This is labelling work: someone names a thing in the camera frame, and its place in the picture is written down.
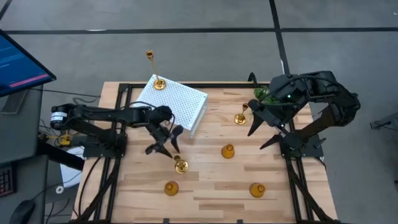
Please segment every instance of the robotic arm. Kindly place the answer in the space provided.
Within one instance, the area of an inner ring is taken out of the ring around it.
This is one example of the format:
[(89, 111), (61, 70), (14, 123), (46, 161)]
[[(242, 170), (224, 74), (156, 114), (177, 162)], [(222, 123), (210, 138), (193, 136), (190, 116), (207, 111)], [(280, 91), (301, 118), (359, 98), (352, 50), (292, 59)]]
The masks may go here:
[(168, 106), (159, 106), (152, 110), (149, 106), (112, 110), (85, 105), (65, 104), (53, 106), (51, 109), (51, 127), (64, 131), (73, 129), (88, 136), (88, 142), (94, 144), (93, 149), (85, 149), (85, 155), (90, 156), (123, 156), (127, 145), (127, 134), (117, 133), (115, 129), (101, 129), (86, 120), (110, 121), (125, 124), (132, 128), (145, 127), (155, 139), (155, 143), (148, 146), (146, 154), (152, 151), (162, 153), (172, 158), (171, 153), (164, 147), (170, 139), (173, 147), (179, 151), (177, 136), (183, 131), (181, 125), (172, 131), (161, 125), (161, 122), (172, 118), (172, 111)]
[[(260, 149), (276, 142), (283, 142), (291, 149), (300, 149), (307, 145), (308, 140), (332, 126), (346, 126), (354, 120), (361, 105), (358, 96), (350, 93), (336, 81), (330, 71), (305, 73), (301, 75), (281, 75), (271, 80), (270, 93), (266, 97), (274, 97), (280, 103), (266, 105), (251, 100), (248, 105), (252, 109), (254, 121), (250, 128), (250, 136), (264, 121), (276, 127), (280, 133), (272, 137)], [(328, 103), (321, 117), (301, 130), (288, 132), (285, 125), (308, 103)], [(318, 148), (325, 139), (313, 144)]]

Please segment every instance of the floor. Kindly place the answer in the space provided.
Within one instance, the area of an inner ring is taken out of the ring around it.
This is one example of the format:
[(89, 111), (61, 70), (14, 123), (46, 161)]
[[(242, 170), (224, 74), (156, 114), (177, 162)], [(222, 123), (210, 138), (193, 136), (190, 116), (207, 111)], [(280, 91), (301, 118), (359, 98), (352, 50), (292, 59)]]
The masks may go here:
[[(0, 0), (0, 8), (6, 6), (0, 28), (56, 74), (58, 80), (44, 86), (49, 90), (99, 95), (105, 81), (148, 80), (148, 49), (155, 52), (159, 73), (172, 80), (242, 81), (254, 72), (260, 81), (269, 81), (287, 69), (331, 70), (362, 104), (351, 124), (321, 133), (327, 138), (323, 150), (338, 217), (351, 223), (394, 223), (397, 133), (372, 130), (369, 122), (398, 110), (398, 2), (278, 0), (279, 20), (275, 11), (273, 19), (270, 2), (274, 0)], [(215, 32), (217, 27), (238, 29)], [(267, 29), (274, 27), (282, 28), (278, 35)], [(142, 30), (179, 28), (212, 32)], [(42, 119), (48, 124), (50, 107), (71, 100), (70, 95), (44, 93)], [(313, 114), (322, 106), (312, 105)], [(49, 184), (59, 181), (58, 165), (51, 164)], [(73, 202), (74, 194), (76, 188), (64, 195), (50, 192), (47, 199), (57, 201), (56, 212), (67, 197)], [(71, 214), (72, 202), (63, 214)]]

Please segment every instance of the table leg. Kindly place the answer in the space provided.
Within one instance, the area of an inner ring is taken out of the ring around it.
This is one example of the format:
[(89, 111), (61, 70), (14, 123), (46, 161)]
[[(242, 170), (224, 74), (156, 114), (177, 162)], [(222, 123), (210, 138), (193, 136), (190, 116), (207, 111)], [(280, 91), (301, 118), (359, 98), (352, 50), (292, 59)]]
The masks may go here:
[(54, 147), (46, 142), (37, 142), (37, 153), (39, 155), (48, 155), (49, 159), (64, 164), (76, 170), (83, 170), (85, 161), (73, 154), (67, 153), (57, 147)]

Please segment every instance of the white paper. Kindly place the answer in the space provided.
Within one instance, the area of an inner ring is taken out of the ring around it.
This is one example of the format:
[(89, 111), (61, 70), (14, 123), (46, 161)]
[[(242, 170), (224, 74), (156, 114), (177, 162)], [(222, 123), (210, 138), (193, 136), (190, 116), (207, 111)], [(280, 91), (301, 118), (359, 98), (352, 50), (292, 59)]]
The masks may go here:
[[(75, 147), (73, 149), (69, 149), (67, 151), (67, 153), (76, 155), (76, 156), (78, 156), (78, 157), (83, 159), (83, 151), (84, 151), (84, 147), (81, 146), (81, 147)], [(63, 187), (69, 188), (71, 186), (74, 186), (74, 185), (80, 183), (81, 174), (77, 175), (78, 173), (81, 172), (80, 170), (76, 170), (76, 169), (70, 168), (70, 167), (65, 166), (63, 164), (61, 164), (60, 167), (61, 167), (61, 174), (62, 174), (62, 182), (64, 182)]]

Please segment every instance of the green plant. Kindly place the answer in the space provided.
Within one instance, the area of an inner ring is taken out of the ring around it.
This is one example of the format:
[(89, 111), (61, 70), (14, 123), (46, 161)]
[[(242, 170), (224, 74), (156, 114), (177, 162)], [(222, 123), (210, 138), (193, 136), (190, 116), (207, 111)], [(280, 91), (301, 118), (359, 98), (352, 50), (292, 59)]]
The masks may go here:
[[(267, 94), (269, 93), (269, 88), (268, 86), (263, 86), (262, 88), (256, 88), (254, 89), (254, 96), (258, 99), (261, 100), (263, 99)], [(261, 100), (261, 103), (265, 104), (274, 104), (274, 103), (279, 103), (279, 100), (277, 98), (274, 98), (272, 96), (269, 96), (263, 100)]]

